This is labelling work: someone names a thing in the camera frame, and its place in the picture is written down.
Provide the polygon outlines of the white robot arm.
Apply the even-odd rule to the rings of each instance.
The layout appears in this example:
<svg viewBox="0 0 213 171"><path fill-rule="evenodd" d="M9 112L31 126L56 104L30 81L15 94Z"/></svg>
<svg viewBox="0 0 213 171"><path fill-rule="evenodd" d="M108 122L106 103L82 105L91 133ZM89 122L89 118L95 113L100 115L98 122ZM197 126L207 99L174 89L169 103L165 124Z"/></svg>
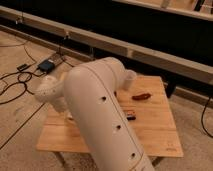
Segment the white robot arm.
<svg viewBox="0 0 213 171"><path fill-rule="evenodd" d="M115 96L135 77L121 61L106 57L73 67L62 80L44 77L35 98L54 107L65 99L100 171L155 171Z"/></svg>

